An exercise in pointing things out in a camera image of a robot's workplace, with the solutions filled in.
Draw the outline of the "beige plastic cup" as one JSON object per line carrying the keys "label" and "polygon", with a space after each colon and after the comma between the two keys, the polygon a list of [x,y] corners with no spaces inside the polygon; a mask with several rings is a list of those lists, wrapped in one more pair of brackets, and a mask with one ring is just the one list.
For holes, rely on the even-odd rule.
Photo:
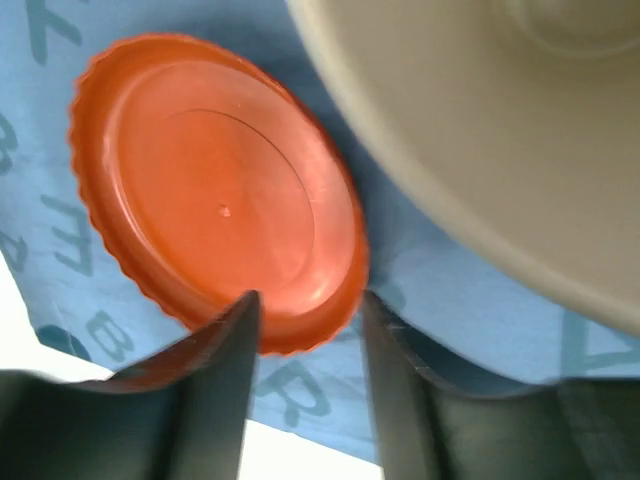
{"label": "beige plastic cup", "polygon": [[639,330],[635,1],[292,1],[356,136],[428,216],[555,302]]}

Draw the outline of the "red plastic plate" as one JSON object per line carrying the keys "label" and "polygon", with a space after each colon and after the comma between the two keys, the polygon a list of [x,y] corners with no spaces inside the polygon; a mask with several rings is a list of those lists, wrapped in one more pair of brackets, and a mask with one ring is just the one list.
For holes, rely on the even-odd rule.
{"label": "red plastic plate", "polygon": [[356,313],[369,276],[350,172],[273,76],[177,33],[92,56],[69,109],[71,167],[105,249],[190,330],[262,296],[259,350],[310,351]]}

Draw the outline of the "blue letter-print cloth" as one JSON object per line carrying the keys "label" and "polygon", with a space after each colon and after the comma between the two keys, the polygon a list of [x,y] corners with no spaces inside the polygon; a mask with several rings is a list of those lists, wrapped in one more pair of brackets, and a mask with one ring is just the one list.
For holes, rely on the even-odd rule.
{"label": "blue letter-print cloth", "polygon": [[449,223],[402,193],[406,168],[375,164],[356,107],[384,78],[376,47],[438,69],[473,45],[541,70],[639,53],[635,1],[465,1],[487,35],[451,20],[451,1],[5,1],[1,5],[1,249],[16,284],[22,365],[100,378],[176,340],[107,254],[76,192],[66,145],[74,79],[113,41],[176,31],[219,43],[274,74],[319,116],[354,171],[370,223],[371,287],[418,329],[472,362],[529,383],[637,376],[636,337],[546,299],[527,276],[472,253]]}

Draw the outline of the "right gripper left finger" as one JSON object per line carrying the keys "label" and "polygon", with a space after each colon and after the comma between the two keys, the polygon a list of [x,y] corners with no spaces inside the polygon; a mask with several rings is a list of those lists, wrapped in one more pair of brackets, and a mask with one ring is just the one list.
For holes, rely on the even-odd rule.
{"label": "right gripper left finger", "polygon": [[233,479],[261,324],[249,291],[165,350],[98,381],[1,374],[5,479]]}

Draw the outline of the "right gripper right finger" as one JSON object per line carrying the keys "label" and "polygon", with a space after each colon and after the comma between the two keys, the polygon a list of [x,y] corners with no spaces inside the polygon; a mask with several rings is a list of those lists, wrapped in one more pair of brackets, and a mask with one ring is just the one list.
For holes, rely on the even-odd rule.
{"label": "right gripper right finger", "polygon": [[486,370],[363,298],[378,457],[388,479],[635,479],[639,383],[534,386]]}

